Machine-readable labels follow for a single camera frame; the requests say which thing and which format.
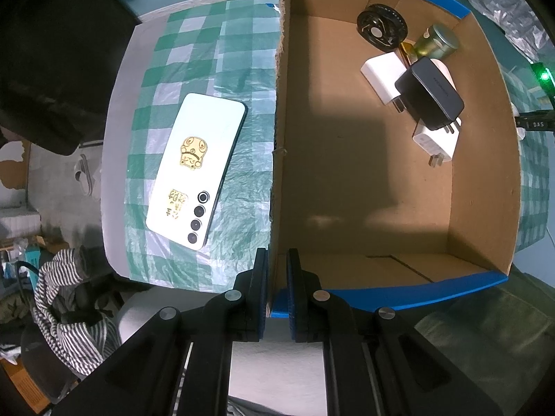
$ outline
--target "white smartphone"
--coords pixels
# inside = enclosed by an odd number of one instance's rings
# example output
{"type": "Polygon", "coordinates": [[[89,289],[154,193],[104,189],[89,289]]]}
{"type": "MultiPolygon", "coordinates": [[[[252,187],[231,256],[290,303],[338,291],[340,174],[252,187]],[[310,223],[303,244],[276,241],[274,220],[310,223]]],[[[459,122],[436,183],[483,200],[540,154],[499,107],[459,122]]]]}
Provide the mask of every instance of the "white smartphone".
{"type": "Polygon", "coordinates": [[[188,94],[171,129],[146,226],[193,250],[206,244],[224,173],[245,117],[243,103],[188,94]]]}

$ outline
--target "white charger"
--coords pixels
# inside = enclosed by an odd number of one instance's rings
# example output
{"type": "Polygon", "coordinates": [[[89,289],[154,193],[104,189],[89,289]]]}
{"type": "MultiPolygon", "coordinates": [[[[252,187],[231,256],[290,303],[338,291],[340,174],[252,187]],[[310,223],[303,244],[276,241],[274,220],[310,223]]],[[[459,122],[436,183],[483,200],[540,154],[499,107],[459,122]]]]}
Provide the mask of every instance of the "white charger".
{"type": "Polygon", "coordinates": [[[384,105],[401,95],[395,87],[395,82],[406,70],[394,52],[370,58],[360,69],[384,105]]]}
{"type": "MultiPolygon", "coordinates": [[[[455,88],[447,66],[438,59],[432,59],[432,62],[455,88]]],[[[395,82],[406,70],[407,68],[394,52],[370,58],[360,69],[384,105],[399,97],[400,94],[395,87],[395,82]]],[[[416,125],[412,139],[430,156],[438,156],[440,162],[451,161],[459,139],[459,127],[462,124],[459,118],[457,118],[457,122],[459,126],[452,123],[445,128],[432,131],[421,120],[416,125]]]]}
{"type": "MultiPolygon", "coordinates": [[[[447,66],[439,59],[432,59],[436,67],[445,75],[449,83],[454,87],[453,78],[449,73],[447,66]]],[[[429,130],[420,120],[416,125],[412,134],[412,140],[416,142],[430,156],[441,156],[440,162],[451,161],[453,159],[454,148],[459,140],[459,128],[462,125],[460,118],[457,118],[457,124],[452,123],[439,130],[429,130]]]]}

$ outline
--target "metal screw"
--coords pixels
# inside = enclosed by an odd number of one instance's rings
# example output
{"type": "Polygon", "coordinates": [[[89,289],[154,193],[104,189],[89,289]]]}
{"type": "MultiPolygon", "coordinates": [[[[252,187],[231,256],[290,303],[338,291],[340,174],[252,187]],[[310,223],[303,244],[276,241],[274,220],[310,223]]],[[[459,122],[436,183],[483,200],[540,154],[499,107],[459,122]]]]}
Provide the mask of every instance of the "metal screw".
{"type": "Polygon", "coordinates": [[[379,317],[387,321],[395,317],[395,310],[389,307],[382,307],[378,310],[379,317]]]}
{"type": "Polygon", "coordinates": [[[162,319],[169,321],[170,319],[176,317],[177,310],[173,307],[165,307],[160,310],[159,314],[162,319]]]}
{"type": "Polygon", "coordinates": [[[321,289],[319,291],[314,291],[313,297],[314,300],[317,300],[318,302],[325,302],[326,300],[329,300],[330,293],[321,289]]]}
{"type": "Polygon", "coordinates": [[[241,296],[242,296],[241,291],[237,291],[236,289],[230,289],[225,293],[225,299],[229,300],[230,302],[239,300],[241,296]]]}

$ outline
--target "plastic bag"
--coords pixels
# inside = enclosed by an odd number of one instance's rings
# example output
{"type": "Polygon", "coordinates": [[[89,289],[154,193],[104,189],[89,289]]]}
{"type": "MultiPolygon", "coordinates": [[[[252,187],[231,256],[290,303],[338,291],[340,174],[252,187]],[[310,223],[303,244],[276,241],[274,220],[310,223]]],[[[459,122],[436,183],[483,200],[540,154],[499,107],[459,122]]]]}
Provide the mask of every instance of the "plastic bag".
{"type": "Polygon", "coordinates": [[[526,0],[468,1],[497,24],[509,42],[530,62],[555,59],[555,47],[526,0]]]}

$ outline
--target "cat sticker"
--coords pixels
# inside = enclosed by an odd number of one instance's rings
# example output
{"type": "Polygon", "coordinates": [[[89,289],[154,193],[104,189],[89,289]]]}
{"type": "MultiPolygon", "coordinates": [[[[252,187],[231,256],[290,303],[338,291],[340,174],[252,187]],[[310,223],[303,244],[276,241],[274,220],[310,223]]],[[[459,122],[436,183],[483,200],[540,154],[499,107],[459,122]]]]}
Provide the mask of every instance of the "cat sticker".
{"type": "Polygon", "coordinates": [[[203,158],[208,145],[200,137],[190,136],[181,145],[181,161],[179,164],[191,170],[199,169],[203,165],[203,158]]]}

